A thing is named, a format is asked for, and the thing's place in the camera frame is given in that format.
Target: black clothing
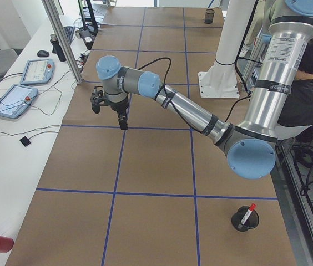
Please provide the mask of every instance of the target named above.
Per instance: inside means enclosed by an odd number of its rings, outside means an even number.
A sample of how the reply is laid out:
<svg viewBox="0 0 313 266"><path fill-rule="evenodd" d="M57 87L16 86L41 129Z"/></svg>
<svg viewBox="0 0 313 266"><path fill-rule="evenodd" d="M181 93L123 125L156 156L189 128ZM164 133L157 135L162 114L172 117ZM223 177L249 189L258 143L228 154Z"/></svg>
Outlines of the black clothing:
<svg viewBox="0 0 313 266"><path fill-rule="evenodd" d="M313 79L294 80L278 123L288 127L313 125Z"/></svg>

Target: white table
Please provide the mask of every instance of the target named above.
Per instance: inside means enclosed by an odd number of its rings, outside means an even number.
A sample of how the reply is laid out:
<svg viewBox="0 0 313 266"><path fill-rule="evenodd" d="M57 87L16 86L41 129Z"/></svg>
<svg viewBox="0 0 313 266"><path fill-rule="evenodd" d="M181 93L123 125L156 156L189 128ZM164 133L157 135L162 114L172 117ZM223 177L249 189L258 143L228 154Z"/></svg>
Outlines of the white table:
<svg viewBox="0 0 313 266"><path fill-rule="evenodd" d="M63 25L73 25L74 18L61 16L60 19ZM47 50L50 52L49 58L54 60L55 72L48 84L36 86L36 88L40 92L47 90L59 80L69 70L69 66L67 62L60 62L56 54L51 53L52 45L49 42L49 35L53 32L47 18L12 65L7 75L23 72L27 60L38 59L37 51ZM81 39L75 38L71 47L75 58L78 58L81 52L86 51ZM21 76L13 76L3 80L0 83L0 96L12 84L19 84L20 79ZM0 131L15 134L49 125L60 125L74 92L74 82L72 73L68 73L56 85L62 91L62 98L53 115L47 116L37 109L29 108L17 120L0 118ZM51 113L59 96L60 92L51 88L39 95L33 105L47 113ZM23 136L31 137L36 133L47 130L59 131L59 128L59 126L52 127L17 136L0 134L0 235L16 239L57 134L38 135L32 138L32 143L27 147L24 147L19 139ZM0 253L0 265L5 265L8 256L9 253Z"/></svg>

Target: computer mouse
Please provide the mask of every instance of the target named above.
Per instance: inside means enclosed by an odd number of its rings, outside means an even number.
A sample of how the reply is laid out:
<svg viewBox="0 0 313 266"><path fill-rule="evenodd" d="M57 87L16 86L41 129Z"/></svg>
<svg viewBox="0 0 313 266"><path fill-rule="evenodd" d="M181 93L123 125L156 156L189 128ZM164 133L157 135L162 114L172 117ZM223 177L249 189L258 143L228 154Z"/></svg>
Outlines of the computer mouse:
<svg viewBox="0 0 313 266"><path fill-rule="evenodd" d="M37 56L38 57L48 57L49 56L49 52L48 51L45 51L45 50L39 50L37 52Z"/></svg>

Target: keyboard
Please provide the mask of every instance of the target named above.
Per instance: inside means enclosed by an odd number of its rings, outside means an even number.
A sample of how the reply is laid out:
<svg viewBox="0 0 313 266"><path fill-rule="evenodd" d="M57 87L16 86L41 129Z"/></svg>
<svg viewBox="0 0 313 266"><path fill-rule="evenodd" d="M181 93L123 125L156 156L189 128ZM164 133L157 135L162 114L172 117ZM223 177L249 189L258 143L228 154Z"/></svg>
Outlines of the keyboard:
<svg viewBox="0 0 313 266"><path fill-rule="evenodd" d="M75 27L74 26L64 26L63 27L65 34L67 36L67 39L69 41L69 44L72 43L73 38L74 38L74 34L75 34Z"/></svg>

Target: white marker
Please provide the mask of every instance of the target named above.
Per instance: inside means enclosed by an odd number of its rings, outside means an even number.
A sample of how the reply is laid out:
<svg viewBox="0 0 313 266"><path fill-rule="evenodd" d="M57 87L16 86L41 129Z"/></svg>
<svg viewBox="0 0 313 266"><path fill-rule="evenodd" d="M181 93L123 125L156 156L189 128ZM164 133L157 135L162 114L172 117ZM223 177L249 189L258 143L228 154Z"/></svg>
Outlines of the white marker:
<svg viewBox="0 0 313 266"><path fill-rule="evenodd" d="M252 203L249 207L249 209L246 211L243 219L240 221L240 224L238 225L238 229L242 228L242 226L245 224L246 220L248 220L249 216L251 215L252 211L255 209L256 205Z"/></svg>

